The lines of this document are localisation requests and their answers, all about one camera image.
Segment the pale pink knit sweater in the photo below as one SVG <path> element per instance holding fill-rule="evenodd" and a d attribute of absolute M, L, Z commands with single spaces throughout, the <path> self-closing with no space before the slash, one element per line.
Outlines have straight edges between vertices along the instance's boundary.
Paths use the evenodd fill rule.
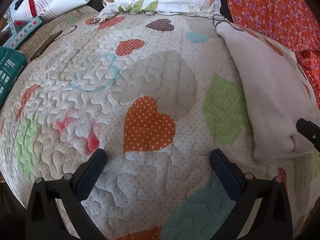
<path fill-rule="evenodd" d="M 263 35 L 221 15 L 213 16 L 213 24 L 241 79 L 253 128 L 254 159 L 269 163 L 314 150 L 296 129 L 300 118 L 319 124 L 313 90 L 296 60 Z"/>

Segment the teal packaged box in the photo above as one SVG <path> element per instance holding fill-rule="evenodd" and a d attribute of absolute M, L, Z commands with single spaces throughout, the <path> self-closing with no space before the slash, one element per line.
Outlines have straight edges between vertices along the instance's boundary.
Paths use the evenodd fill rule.
<path fill-rule="evenodd" d="M 3 46 L 0 49 L 0 59 L 0 108 L 2 108 L 15 82 L 27 66 L 27 59 L 22 52 Z"/>

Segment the light blue game box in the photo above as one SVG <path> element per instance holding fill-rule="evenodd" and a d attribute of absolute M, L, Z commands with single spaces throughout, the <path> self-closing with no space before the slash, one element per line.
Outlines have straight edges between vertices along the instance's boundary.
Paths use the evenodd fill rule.
<path fill-rule="evenodd" d="M 28 38 L 40 25 L 42 20 L 39 16 L 36 16 L 29 21 L 17 34 L 12 35 L 11 38 L 3 44 L 3 47 L 16 49 L 26 38 Z"/>

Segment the heart patterned quilt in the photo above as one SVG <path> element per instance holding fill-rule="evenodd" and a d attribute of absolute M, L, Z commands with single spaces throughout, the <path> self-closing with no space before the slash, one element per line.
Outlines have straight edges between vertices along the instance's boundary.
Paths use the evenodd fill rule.
<path fill-rule="evenodd" d="M 82 8 L 44 25 L 1 108 L 1 236 L 26 239 L 38 177 L 74 173 L 97 149 L 107 164 L 81 202 L 105 239 L 212 239 L 231 200 L 210 165 L 220 149 L 243 173 L 282 178 L 292 239 L 319 239 L 319 151 L 261 163 L 241 79 L 213 17 Z M 30 61 L 45 40 L 62 34 Z"/>

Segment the dark flat phone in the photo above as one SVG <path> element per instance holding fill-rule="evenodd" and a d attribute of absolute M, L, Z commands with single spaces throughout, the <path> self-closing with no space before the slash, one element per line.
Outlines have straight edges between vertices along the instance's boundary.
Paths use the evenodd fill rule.
<path fill-rule="evenodd" d="M 54 33 L 50 37 L 48 37 L 45 42 L 39 47 L 37 51 L 32 55 L 30 58 L 30 61 L 33 61 L 34 59 L 38 58 L 43 54 L 43 52 L 55 41 L 57 37 L 59 37 L 62 34 L 62 30 L 58 31 L 57 33 Z"/>

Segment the orange floral bedsheet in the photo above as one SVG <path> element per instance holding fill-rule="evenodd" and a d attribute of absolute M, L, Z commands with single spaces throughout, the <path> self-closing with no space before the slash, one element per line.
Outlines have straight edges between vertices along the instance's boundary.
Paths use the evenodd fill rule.
<path fill-rule="evenodd" d="M 319 23 L 303 0 L 227 0 L 233 22 L 294 51 L 319 98 Z"/>

